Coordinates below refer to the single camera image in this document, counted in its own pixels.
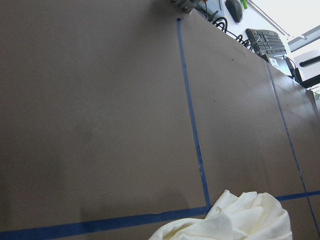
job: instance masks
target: blue tape line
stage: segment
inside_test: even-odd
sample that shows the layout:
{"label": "blue tape line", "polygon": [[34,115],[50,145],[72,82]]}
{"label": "blue tape line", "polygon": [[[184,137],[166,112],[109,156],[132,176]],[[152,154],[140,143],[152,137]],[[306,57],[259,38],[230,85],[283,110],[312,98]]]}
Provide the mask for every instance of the blue tape line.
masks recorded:
{"label": "blue tape line", "polygon": [[186,92],[186,98],[187,98],[188,107],[189,107],[189,114],[190,114],[190,120],[191,120],[192,132],[193,132],[193,140],[194,140],[196,155],[197,155],[198,163],[199,163],[199,170],[200,170],[200,175],[201,175],[201,180],[202,180],[202,187],[203,187],[203,192],[204,192],[205,203],[206,203],[207,208],[209,209],[211,206],[210,205],[210,197],[209,197],[209,191],[208,191],[208,186],[207,186],[204,164],[203,164],[201,150],[200,150],[200,143],[199,143],[199,138],[198,138],[195,113],[194,113],[194,108],[193,108],[192,99],[191,99],[191,91],[190,91],[190,86],[189,86],[187,64],[186,64],[185,52],[184,52],[184,46],[183,46],[182,34],[181,34],[181,21],[182,21],[182,19],[180,19],[180,18],[177,19],[176,28],[177,28],[177,34],[178,34],[178,43],[179,43],[179,49],[180,49],[180,58],[181,58],[181,65],[182,65],[182,71],[183,71],[185,92]]}
{"label": "blue tape line", "polygon": [[306,193],[298,193],[298,194],[292,194],[292,195],[286,195],[286,196],[277,196],[275,199],[277,199],[279,202],[281,201],[287,201],[292,199],[300,199],[307,197]]}
{"label": "blue tape line", "polygon": [[113,219],[71,223],[49,227],[0,232],[0,240],[49,240],[107,230],[134,227],[138,225],[172,221],[208,213],[208,208],[196,207],[167,211],[159,214],[126,216]]}
{"label": "blue tape line", "polygon": [[273,91],[274,91],[275,99],[276,99],[276,102],[278,104],[278,108],[279,108],[279,111],[280,111],[280,114],[281,114],[282,123],[284,125],[284,129],[285,129],[286,135],[287,135],[289,143],[290,143],[290,148],[291,148],[291,151],[292,151],[292,154],[293,154],[293,157],[294,157],[294,161],[295,161],[296,167],[297,167],[297,169],[299,171],[301,183],[302,183],[302,186],[303,186],[303,189],[304,189],[304,194],[305,194],[306,199],[308,201],[308,205],[309,205],[309,208],[310,208],[310,211],[311,211],[311,215],[312,215],[315,227],[316,227],[316,231],[317,231],[317,233],[319,235],[319,238],[320,238],[320,230],[319,230],[319,226],[318,226],[318,223],[317,223],[317,219],[315,217],[314,210],[312,208],[309,196],[307,194],[308,191],[307,191],[307,188],[306,188],[304,177],[302,175],[302,170],[301,170],[301,167],[300,167],[297,155],[296,155],[294,144],[293,144],[292,139],[291,139],[290,134],[289,134],[289,130],[288,130],[288,127],[287,127],[287,124],[286,124],[286,120],[285,120],[285,117],[284,117],[284,114],[283,114],[283,111],[282,111],[282,108],[281,108],[281,105],[280,105],[280,101],[279,101],[279,98],[278,98],[278,94],[277,94],[277,91],[276,91],[275,83],[274,83],[274,80],[273,80],[271,72],[270,72],[270,67],[269,67],[267,62],[265,64],[266,64],[266,67],[267,67],[267,70],[268,70],[268,73],[269,73],[269,77],[270,77],[270,80],[271,80],[271,84],[272,84],[272,88],[273,88]]}
{"label": "blue tape line", "polygon": [[275,198],[278,201],[287,201],[287,200],[292,200],[292,199],[300,199],[300,198],[306,198],[306,197],[311,197],[311,196],[317,196],[320,195],[320,191],[311,191],[307,193],[298,193],[298,194],[292,194],[292,195],[286,195],[286,196],[276,196]]}

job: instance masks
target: crumpled white fabric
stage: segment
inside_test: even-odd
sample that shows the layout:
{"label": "crumpled white fabric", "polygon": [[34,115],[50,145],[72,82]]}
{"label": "crumpled white fabric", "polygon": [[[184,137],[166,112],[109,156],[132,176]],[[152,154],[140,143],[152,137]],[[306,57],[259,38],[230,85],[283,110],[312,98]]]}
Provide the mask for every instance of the crumpled white fabric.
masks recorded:
{"label": "crumpled white fabric", "polygon": [[149,240],[292,240],[290,218],[269,193],[225,190],[205,219],[184,218],[159,228]]}

